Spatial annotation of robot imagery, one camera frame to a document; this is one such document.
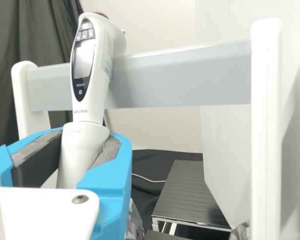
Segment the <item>white wall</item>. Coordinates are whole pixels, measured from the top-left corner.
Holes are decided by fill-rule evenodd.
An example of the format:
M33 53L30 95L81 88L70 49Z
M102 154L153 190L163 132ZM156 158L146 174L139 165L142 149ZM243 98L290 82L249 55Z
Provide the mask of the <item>white wall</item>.
M282 145L282 240L300 234L300 0L197 0L199 39L246 38L251 23L263 17L282 21L282 108L293 85L295 111Z
M126 32L126 54L197 43L195 0L80 0Z
M199 42L195 0L80 2L85 12L103 12L125 30L127 55ZM112 109L106 115L111 130L128 137L134 149L202 152L197 107Z

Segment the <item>black fabric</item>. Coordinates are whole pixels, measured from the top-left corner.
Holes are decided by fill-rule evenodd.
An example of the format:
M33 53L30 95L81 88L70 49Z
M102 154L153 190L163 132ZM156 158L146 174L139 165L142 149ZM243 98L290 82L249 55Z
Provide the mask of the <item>black fabric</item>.
M203 157L201 153L151 149L134 150L132 173L154 181L165 181L175 160L203 161ZM143 227L146 230L152 229L151 214L163 186L163 183L151 183L132 176L131 197L138 208Z
M19 61L38 66L70 61L82 8L79 0L0 0L0 145L18 140L11 68ZM51 127L71 121L50 112Z

